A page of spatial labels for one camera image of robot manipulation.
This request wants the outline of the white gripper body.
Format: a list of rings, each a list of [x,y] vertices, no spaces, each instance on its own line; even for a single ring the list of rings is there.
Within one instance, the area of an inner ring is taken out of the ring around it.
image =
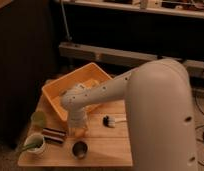
[[[85,133],[88,130],[87,114],[84,108],[70,110],[68,112],[68,130],[71,136],[75,136],[75,131],[84,129]]]

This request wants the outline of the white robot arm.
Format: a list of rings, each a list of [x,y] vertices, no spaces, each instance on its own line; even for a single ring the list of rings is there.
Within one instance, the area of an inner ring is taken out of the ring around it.
[[[69,123],[87,105],[123,99],[132,171],[198,171],[189,75],[173,59],[147,62],[88,90],[61,99]]]

